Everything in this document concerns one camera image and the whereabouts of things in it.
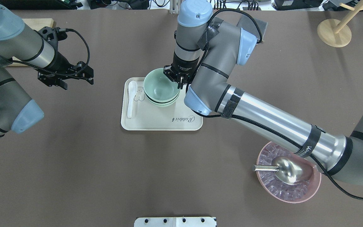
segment tray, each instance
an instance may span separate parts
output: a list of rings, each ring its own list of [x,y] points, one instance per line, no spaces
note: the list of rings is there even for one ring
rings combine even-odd
[[[127,118],[128,84],[137,82],[132,117]],[[158,107],[151,103],[144,93],[144,77],[128,79],[124,84],[121,126],[129,131],[196,131],[203,125],[203,118],[184,105],[184,91],[173,105]]]

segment white spoon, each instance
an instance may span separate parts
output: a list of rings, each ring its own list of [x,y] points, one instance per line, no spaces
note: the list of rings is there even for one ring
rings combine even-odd
[[[128,84],[128,109],[127,109],[127,117],[131,118],[132,116],[132,103],[134,101],[134,97],[137,94],[137,82],[131,81]]]

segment green bowl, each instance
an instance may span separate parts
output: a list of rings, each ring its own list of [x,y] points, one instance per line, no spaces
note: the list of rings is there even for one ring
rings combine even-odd
[[[144,79],[144,92],[150,102],[157,106],[170,106],[179,96],[177,83],[163,74],[163,68],[154,69]]]

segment ladle handle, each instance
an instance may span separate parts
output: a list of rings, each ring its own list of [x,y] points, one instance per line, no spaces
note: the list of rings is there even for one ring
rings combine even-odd
[[[271,171],[277,172],[278,166],[253,165],[252,171]]]

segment robotic arm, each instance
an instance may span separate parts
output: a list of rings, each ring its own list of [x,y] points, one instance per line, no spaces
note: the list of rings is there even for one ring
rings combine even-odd
[[[89,56],[87,63],[79,62],[74,66],[58,52],[58,41],[66,38],[66,31],[74,30],[44,27],[35,32],[0,5],[0,138],[9,130],[22,133],[44,116],[36,102],[4,69],[17,62],[12,60],[13,56],[36,68],[38,79],[47,86],[67,89],[64,79],[83,79],[93,84]]]
[[[191,84],[184,103],[201,115],[215,111],[235,119],[296,155],[318,161],[334,179],[363,185],[363,117],[350,137],[331,135],[228,84],[233,67],[246,63],[257,38],[211,15],[205,0],[181,4],[174,59],[164,74],[181,88]],[[201,64],[200,49],[208,49]]]

